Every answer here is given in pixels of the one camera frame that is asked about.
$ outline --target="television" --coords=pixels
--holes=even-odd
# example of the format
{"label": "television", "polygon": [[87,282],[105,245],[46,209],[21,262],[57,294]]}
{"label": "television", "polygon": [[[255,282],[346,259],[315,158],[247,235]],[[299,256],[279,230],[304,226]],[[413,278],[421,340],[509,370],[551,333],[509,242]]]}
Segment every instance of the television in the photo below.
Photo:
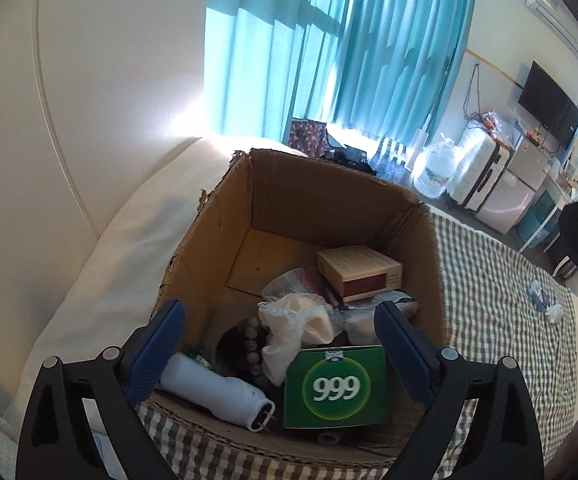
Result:
{"label": "television", "polygon": [[560,146],[569,145],[578,129],[578,106],[535,61],[518,104],[540,121]]}

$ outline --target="teal curtain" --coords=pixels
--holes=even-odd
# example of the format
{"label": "teal curtain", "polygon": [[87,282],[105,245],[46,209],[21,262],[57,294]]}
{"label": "teal curtain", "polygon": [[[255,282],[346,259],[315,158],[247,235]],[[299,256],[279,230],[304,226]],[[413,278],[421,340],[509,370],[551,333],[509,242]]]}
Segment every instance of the teal curtain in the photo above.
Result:
{"label": "teal curtain", "polygon": [[441,116],[466,48],[475,0],[353,0],[331,119],[408,144]]}
{"label": "teal curtain", "polygon": [[285,140],[319,118],[349,0],[207,0],[205,106],[215,133]]}

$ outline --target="white wall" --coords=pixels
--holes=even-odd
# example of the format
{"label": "white wall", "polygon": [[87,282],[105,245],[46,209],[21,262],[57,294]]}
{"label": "white wall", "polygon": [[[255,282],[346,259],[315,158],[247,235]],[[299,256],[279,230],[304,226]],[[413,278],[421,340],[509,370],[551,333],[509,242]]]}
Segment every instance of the white wall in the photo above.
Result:
{"label": "white wall", "polygon": [[0,409],[99,234],[194,134],[205,7],[0,0]]}
{"label": "white wall", "polygon": [[[467,49],[495,65],[520,85],[524,85],[531,63],[535,60],[577,103],[578,58],[556,33],[525,5],[525,1],[476,0]],[[560,0],[554,1],[559,2],[559,19],[578,40],[577,22],[564,3]],[[465,55],[448,109],[439,123],[438,132],[443,131],[453,139],[459,139],[466,125],[462,118],[462,103],[475,62],[473,56]],[[486,67],[484,63],[480,64],[480,69],[480,88],[485,96],[481,111],[485,112],[494,106],[510,109],[517,107],[522,116],[530,119],[517,104],[520,88],[496,70]],[[470,112],[476,111],[474,95],[470,102]]]}

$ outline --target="green box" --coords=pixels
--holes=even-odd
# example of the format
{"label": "green box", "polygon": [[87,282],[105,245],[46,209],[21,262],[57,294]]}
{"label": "green box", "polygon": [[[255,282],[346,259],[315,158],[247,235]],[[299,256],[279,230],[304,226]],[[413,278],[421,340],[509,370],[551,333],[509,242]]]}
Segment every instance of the green box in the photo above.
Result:
{"label": "green box", "polygon": [[291,363],[285,428],[345,428],[386,418],[383,347],[306,349]]}

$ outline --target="checkered bedsheet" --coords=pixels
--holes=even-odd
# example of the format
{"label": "checkered bedsheet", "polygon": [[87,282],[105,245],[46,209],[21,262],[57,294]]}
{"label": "checkered bedsheet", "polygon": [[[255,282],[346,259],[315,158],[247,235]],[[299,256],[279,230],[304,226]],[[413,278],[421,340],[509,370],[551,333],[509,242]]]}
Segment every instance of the checkered bedsheet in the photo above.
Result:
{"label": "checkered bedsheet", "polygon": [[[576,402],[576,322],[570,294],[547,272],[499,242],[432,213],[431,221],[450,345],[468,360],[495,363],[504,355],[516,358],[534,403],[545,460],[549,460],[572,428]],[[564,306],[559,324],[549,325],[528,300],[526,287],[534,279]],[[437,478],[453,470],[473,413],[474,403],[469,402]],[[386,471],[312,467],[252,454],[191,425],[176,423],[150,402],[140,405],[139,416],[181,479],[377,480]]]}

